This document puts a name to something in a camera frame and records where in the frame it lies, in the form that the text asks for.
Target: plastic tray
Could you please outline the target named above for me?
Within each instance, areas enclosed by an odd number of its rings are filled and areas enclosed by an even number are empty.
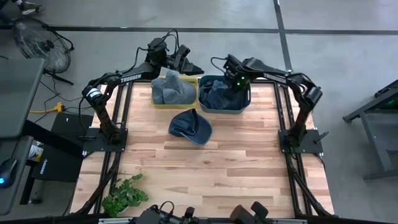
[[[193,84],[195,90],[197,92],[196,100],[190,105],[156,105],[154,104],[154,99],[152,99],[152,94],[150,95],[150,102],[156,109],[183,109],[189,110],[192,108],[197,108],[198,106],[198,96],[199,96],[199,87],[198,87],[198,77],[188,77],[188,76],[180,76],[180,79],[185,82],[189,82]]]
[[[202,85],[204,85],[205,83],[210,82],[210,81],[214,81],[214,80],[222,81],[222,80],[224,80],[224,76],[222,76],[222,75],[205,75],[205,76],[200,78],[199,88]],[[245,91],[247,94],[244,96],[244,99],[243,99],[245,101],[245,104],[240,110],[216,110],[216,109],[210,109],[210,108],[207,108],[202,103],[200,103],[200,100],[198,100],[198,102],[199,102],[201,110],[203,110],[204,112],[207,112],[207,113],[240,114],[250,105],[250,102],[251,102],[251,87],[250,87],[250,83],[246,86],[246,89],[243,90],[243,91]]]

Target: blue bin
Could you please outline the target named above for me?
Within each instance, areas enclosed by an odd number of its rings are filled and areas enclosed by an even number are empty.
[[[201,86],[203,86],[204,84],[206,84],[208,82],[212,82],[214,80],[222,81],[222,80],[224,80],[224,76],[222,76],[222,75],[205,75],[205,76],[201,77],[200,80],[199,80],[199,88]],[[251,87],[250,87],[250,83],[242,91],[244,91],[246,94],[242,94],[241,95],[242,100],[244,101],[244,104],[243,104],[243,107],[240,108],[239,110],[216,110],[216,109],[207,108],[205,105],[203,105],[201,103],[200,95],[199,95],[200,108],[201,108],[201,110],[203,110],[204,112],[207,112],[207,113],[240,114],[250,105],[250,102],[251,102]]]

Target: yellow extension cord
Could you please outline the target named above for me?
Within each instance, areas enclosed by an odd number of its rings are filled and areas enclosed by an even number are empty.
[[[30,113],[50,113],[50,112],[58,112],[58,113],[62,113],[65,109],[65,106],[63,105],[63,103],[58,102],[56,106],[54,106],[52,109],[50,110],[45,110],[45,111],[29,111]]]

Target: gray concrete floor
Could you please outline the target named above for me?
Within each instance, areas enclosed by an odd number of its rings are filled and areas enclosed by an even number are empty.
[[[39,19],[55,25],[120,27],[197,27],[197,28],[277,28],[271,0],[32,0],[46,6]],[[280,0],[285,28],[397,30],[395,0]],[[5,12],[15,17],[18,11],[9,4]],[[74,99],[88,80],[105,72],[129,67],[135,49],[145,46],[155,32],[62,32],[75,44],[71,67],[62,77],[75,82],[57,82],[62,96]],[[398,179],[365,183],[364,174],[376,172],[375,155],[369,147],[362,124],[348,125],[341,119],[371,100],[378,89],[396,79],[398,36],[381,35],[288,35],[293,68],[310,76],[322,86],[323,98],[313,117],[320,131],[330,131],[323,140],[326,176],[335,213],[341,217],[397,222]],[[181,33],[180,42],[191,48],[189,58],[207,74],[219,74],[210,57],[234,54],[238,58],[257,57],[265,63],[284,68],[278,34]],[[0,55],[23,58],[14,45],[12,33],[0,32]],[[52,85],[49,78],[42,81]],[[53,94],[39,87],[32,109],[43,108]],[[54,105],[56,98],[49,101]],[[75,102],[64,102],[76,106]],[[93,114],[92,110],[84,113]],[[40,121],[50,129],[54,115]],[[44,183],[44,202],[18,206],[6,217],[43,217],[60,215],[66,208],[73,184]]]

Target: yellow bin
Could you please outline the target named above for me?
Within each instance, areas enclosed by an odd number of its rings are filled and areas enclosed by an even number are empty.
[[[154,104],[154,99],[152,99],[152,95],[150,96],[150,102],[156,109],[183,109],[183,110],[189,110],[192,108],[197,108],[198,106],[198,97],[199,97],[199,78],[198,77],[189,77],[189,76],[180,76],[180,79],[185,82],[189,82],[193,84],[195,87],[195,90],[197,92],[197,98],[196,100],[190,104],[190,105],[156,105]]]

